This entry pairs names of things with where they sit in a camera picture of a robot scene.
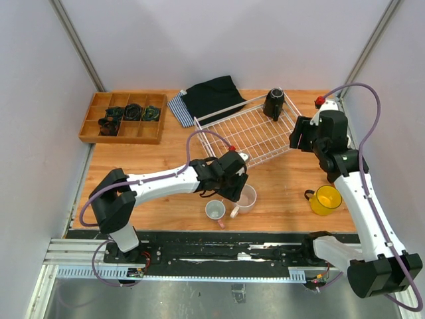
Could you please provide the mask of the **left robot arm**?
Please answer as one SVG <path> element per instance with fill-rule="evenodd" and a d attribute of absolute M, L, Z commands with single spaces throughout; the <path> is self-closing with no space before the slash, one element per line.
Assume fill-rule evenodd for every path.
<path fill-rule="evenodd" d="M 219 195 L 236 202 L 248 179 L 248 154 L 228 150 L 223 156 L 193 159 L 175 169 L 145 175 L 112 170 L 90 194 L 101 233 L 109 235 L 118 246 L 119 255 L 128 263 L 141 258 L 142 246 L 130 223 L 138 205 L 180 193 L 198 193 L 201 197 Z"/>

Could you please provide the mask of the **pink mug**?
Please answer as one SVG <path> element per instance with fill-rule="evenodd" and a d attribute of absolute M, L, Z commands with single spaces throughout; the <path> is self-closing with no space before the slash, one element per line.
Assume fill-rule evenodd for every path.
<path fill-rule="evenodd" d="M 251 185 L 245 185 L 240 194 L 240 199 L 233 203 L 230 217 L 234 219 L 241 214 L 249 213 L 257 200 L 257 192 Z"/>

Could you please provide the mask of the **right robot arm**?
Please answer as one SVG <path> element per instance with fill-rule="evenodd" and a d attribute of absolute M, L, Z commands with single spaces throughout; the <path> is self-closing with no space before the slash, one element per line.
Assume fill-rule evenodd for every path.
<path fill-rule="evenodd" d="M 376 197 L 371 175 L 358 150 L 349 147 L 348 119 L 333 100 L 320 97 L 317 113 L 299 116 L 290 147 L 312 152 L 342 196 L 356 226 L 361 252 L 327 231 L 310 233 L 301 244 L 301 259 L 315 266 L 324 260 L 347 276 L 360 298 L 405 291 L 422 270 L 420 256 L 410 254 L 389 225 Z"/>

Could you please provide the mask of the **black mug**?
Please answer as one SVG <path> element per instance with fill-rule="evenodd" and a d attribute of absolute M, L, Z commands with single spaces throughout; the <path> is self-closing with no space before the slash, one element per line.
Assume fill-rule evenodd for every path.
<path fill-rule="evenodd" d="M 284 91 L 279 87 L 271 89 L 265 99 L 263 107 L 264 115 L 273 119 L 274 122 L 277 122 L 282 112 L 284 102 Z"/>

